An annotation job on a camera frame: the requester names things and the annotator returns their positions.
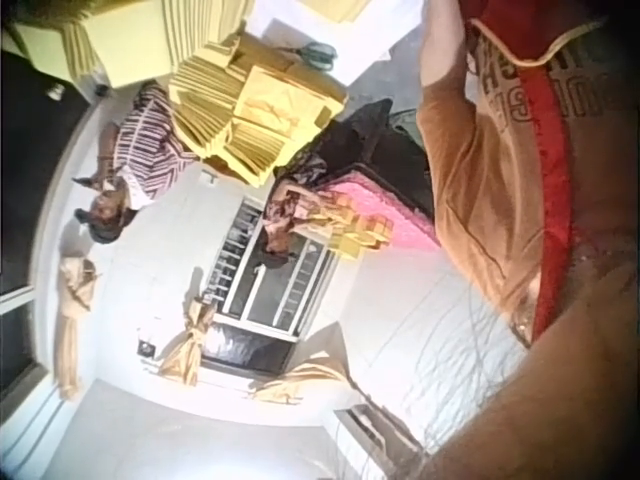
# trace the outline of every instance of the striped shirt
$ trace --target striped shirt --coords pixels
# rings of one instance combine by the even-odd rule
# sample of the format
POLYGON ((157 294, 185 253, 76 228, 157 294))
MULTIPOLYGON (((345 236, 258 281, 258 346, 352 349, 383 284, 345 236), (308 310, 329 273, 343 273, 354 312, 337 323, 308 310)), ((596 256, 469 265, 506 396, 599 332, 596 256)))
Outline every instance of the striped shirt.
POLYGON ((114 149, 114 168, 129 187, 130 208, 152 203, 197 159, 176 137, 166 92, 156 82, 145 83, 120 125, 114 149))

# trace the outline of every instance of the table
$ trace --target table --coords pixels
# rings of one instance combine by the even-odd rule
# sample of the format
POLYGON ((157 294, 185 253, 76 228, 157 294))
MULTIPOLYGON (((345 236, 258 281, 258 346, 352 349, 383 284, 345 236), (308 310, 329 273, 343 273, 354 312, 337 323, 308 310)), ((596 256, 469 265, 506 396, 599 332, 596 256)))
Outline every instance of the table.
POLYGON ((336 24, 297 0, 255 0, 247 32, 266 44, 302 47, 327 43, 338 52, 329 73, 351 85, 422 20, 423 0, 371 0, 353 23, 336 24))

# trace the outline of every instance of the t-shirt sleeve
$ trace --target t-shirt sleeve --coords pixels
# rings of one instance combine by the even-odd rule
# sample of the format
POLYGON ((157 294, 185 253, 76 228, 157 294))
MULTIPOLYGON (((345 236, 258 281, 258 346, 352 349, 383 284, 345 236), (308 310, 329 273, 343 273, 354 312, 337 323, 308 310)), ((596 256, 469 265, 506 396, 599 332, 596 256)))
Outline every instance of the t-shirt sleeve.
POLYGON ((423 89, 417 125, 427 151, 436 209, 478 141, 476 107, 464 89, 441 82, 423 89))

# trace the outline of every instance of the red fabric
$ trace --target red fabric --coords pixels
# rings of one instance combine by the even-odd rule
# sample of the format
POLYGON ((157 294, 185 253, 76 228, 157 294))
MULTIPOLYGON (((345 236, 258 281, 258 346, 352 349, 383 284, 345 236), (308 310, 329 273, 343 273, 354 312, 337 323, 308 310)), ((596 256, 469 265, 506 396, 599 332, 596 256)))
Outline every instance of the red fabric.
POLYGON ((540 294, 533 341, 551 325, 569 268, 571 253, 571 181, 569 141, 553 84, 544 67, 521 69, 522 88, 533 119, 540 155, 544 233, 540 294))
POLYGON ((540 58, 585 18, 567 0, 460 0, 465 20, 478 19, 516 55, 540 58))

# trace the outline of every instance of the red strap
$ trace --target red strap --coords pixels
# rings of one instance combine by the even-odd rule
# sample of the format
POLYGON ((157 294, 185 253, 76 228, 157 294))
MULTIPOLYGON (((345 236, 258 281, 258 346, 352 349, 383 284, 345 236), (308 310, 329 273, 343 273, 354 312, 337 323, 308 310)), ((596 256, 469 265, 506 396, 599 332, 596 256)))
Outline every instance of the red strap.
POLYGON ((571 181, 569 139, 553 85, 544 67, 520 69, 540 154, 544 234, 540 293, 533 341, 555 319, 571 255, 571 181))

